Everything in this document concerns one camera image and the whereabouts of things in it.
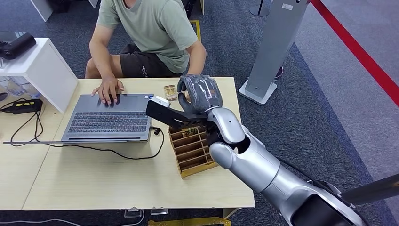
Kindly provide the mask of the person's right hand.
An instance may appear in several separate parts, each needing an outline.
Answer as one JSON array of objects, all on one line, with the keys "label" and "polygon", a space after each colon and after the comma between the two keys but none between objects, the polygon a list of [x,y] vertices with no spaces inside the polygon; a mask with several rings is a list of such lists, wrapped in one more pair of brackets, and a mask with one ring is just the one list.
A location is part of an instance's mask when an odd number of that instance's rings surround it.
[{"label": "person's right hand", "polygon": [[100,86],[92,91],[91,96],[98,94],[103,104],[111,104],[112,101],[117,101],[117,93],[124,90],[123,83],[120,80],[114,77],[106,77],[102,79]]}]

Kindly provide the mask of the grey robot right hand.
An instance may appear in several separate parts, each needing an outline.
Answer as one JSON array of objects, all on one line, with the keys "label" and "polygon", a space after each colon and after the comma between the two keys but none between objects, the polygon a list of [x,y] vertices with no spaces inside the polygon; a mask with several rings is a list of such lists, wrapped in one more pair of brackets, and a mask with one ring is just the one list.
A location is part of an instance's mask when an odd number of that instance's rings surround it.
[{"label": "grey robot right hand", "polygon": [[[182,92],[191,97],[189,103]],[[186,113],[203,114],[207,110],[223,106],[223,98],[217,82],[207,75],[182,75],[177,85],[177,98]]]}]

